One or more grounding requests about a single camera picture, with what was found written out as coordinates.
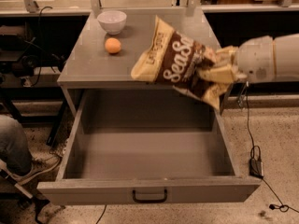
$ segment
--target floor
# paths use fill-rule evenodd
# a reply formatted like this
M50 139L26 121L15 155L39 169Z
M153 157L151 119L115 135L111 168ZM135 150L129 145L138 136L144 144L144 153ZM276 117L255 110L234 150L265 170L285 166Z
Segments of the floor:
M298 96L266 96L249 98L249 128L255 145L260 146L263 157L264 178L280 200L299 209L299 105ZM20 104L22 112L32 112L35 104ZM42 105L40 110L55 112L58 105ZM240 109L235 99L230 99L222 114L228 138L233 147L234 159L241 174L248 175L251 140L247 129L248 110ZM72 127L73 118L68 110L64 113L57 136L59 151ZM34 156L47 157L50 147L44 145L50 133L50 125L24 127L29 147ZM39 181L54 180L57 170L41 175L25 187L38 198L35 190ZM99 223L298 223L299 213L269 209L269 204L279 204L275 194L262 182L243 203L175 203L108 205ZM56 206L51 203L40 212L42 223L95 224L104 210L103 205ZM35 208L30 205L22 210L16 200L0 202L0 222L6 224L35 223Z

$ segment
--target orange fruit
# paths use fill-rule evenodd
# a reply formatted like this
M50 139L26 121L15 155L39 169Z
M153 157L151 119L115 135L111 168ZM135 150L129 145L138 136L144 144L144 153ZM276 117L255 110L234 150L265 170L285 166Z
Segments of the orange fruit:
M121 42L117 38L108 38L105 42L105 49L110 54L121 51Z

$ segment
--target person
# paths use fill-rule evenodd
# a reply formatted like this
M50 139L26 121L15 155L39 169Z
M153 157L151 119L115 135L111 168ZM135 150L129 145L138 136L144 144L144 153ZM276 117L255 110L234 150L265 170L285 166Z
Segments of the person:
M46 160L33 158L21 124L9 116L0 115L0 169L20 185L53 170L60 160L58 155Z

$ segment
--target power adapter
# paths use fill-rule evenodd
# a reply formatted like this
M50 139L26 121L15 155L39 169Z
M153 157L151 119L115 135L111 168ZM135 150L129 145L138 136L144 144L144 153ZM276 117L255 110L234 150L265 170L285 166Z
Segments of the power adapter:
M263 178L263 162L261 160L249 160L249 173L252 176Z

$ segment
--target gray tabletop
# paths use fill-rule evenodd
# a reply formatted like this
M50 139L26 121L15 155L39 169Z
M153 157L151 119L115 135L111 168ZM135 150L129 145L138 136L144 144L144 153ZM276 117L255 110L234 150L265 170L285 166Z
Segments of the gray tabletop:
M101 83L132 81L131 70L142 52L150 47L155 16L171 24L181 33L209 45L219 47L200 7L126 8L124 30L114 35L121 42L121 52L110 55L104 44L108 35L92 13L87 20L58 82L65 88L100 87Z

